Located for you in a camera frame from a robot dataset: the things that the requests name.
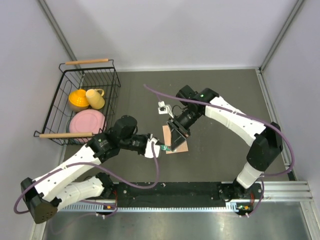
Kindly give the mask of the white green glue stick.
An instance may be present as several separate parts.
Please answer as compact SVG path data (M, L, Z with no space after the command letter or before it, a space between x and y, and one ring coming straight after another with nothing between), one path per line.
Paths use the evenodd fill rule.
M160 148L161 148L162 151L167 151L167 152L171 152L172 151L171 147L168 146L168 145L161 145Z

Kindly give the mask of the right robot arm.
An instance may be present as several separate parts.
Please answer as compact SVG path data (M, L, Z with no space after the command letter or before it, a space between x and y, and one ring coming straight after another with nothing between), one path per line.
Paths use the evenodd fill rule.
M167 113L170 130L170 150L175 151L191 135L190 127L202 116L217 121L241 137L250 147L246 163L232 184L222 187L220 198L229 202L245 198L252 191L252 185L268 169L283 150L279 134L280 126L271 122L270 126L248 119L245 114L228 104L217 92L205 88L194 91L185 85L176 94L184 105L181 114L175 115L170 105L159 102L159 113Z

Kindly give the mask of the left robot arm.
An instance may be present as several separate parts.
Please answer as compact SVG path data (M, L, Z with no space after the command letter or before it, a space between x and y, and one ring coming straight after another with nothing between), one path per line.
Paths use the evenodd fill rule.
M35 179L27 177L20 186L23 201L36 224L52 218L62 208L87 198L109 198L114 191L109 175L100 173L87 181L75 180L88 170L117 156L120 150L152 157L152 135L139 134L137 120L129 115L109 130L93 136L68 160Z

